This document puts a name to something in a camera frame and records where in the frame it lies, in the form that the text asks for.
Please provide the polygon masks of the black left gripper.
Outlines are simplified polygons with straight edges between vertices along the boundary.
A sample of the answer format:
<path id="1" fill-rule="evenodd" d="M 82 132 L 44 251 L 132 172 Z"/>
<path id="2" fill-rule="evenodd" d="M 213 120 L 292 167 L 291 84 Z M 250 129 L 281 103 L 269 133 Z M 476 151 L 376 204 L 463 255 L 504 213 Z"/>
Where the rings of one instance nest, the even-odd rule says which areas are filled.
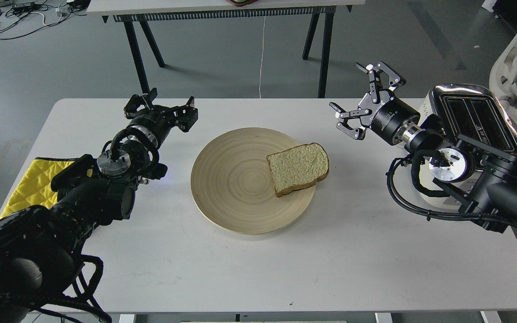
<path id="1" fill-rule="evenodd" d="M 198 120 L 194 96 L 190 96 L 184 105 L 172 108 L 153 105 L 153 100 L 157 96 L 157 88 L 152 88 L 142 95 L 131 96 L 124 106 L 125 118 L 131 119 L 132 126 L 148 130 L 148 137 L 153 143 L 163 143 L 173 127 L 178 127 L 182 132 L 189 132 Z"/>

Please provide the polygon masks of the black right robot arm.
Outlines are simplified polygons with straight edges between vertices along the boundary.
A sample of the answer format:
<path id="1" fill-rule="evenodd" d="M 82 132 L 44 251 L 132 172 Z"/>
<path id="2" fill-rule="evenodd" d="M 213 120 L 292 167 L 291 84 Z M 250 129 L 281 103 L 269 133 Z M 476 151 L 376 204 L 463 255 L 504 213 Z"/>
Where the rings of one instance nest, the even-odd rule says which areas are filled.
<path id="1" fill-rule="evenodd" d="M 356 109 L 338 104 L 336 127 L 355 140 L 373 131 L 391 146 L 404 145 L 386 172 L 390 197 L 426 219 L 470 221 L 502 233 L 517 230 L 517 134 L 496 97 L 482 86 L 447 83 L 425 99 L 432 112 L 420 113 L 394 94 L 405 79 L 388 64 L 356 64 L 369 78 L 369 90 Z M 435 211 L 406 200 L 395 187 L 399 167 L 410 167 L 414 189 L 430 198 L 453 198 L 457 211 Z"/>

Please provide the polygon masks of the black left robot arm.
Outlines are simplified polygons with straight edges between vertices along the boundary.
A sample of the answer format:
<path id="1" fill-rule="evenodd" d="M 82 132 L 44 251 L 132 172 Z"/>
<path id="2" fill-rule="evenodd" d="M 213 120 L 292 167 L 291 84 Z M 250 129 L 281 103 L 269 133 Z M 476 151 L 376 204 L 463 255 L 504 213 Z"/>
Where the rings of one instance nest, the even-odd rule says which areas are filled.
<path id="1" fill-rule="evenodd" d="M 171 129 L 187 132 L 198 119 L 193 97 L 170 108 L 154 104 L 156 96 L 155 88 L 133 95 L 124 107 L 129 125 L 102 153 L 82 155 L 52 178 L 54 205 L 31 204 L 0 219 L 0 323 L 20 323 L 31 311 L 76 322 L 47 305 L 112 322 L 94 298 L 103 261 L 84 255 L 83 245 L 98 226 L 131 216 L 138 186 L 166 175 L 158 150 Z"/>

